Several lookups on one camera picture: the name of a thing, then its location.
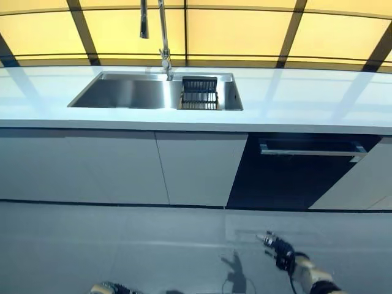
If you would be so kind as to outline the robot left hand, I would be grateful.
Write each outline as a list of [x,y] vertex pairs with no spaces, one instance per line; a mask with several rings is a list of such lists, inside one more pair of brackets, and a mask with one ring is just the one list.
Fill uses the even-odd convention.
[[88,291],[89,294],[139,294],[138,290],[114,282],[101,282],[94,284]]

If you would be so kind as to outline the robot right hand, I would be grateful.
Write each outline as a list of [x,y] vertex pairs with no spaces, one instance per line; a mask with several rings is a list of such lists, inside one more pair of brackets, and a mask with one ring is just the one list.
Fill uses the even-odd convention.
[[295,250],[293,246],[271,231],[256,235],[265,247],[265,254],[275,260],[278,269],[292,274],[295,269]]

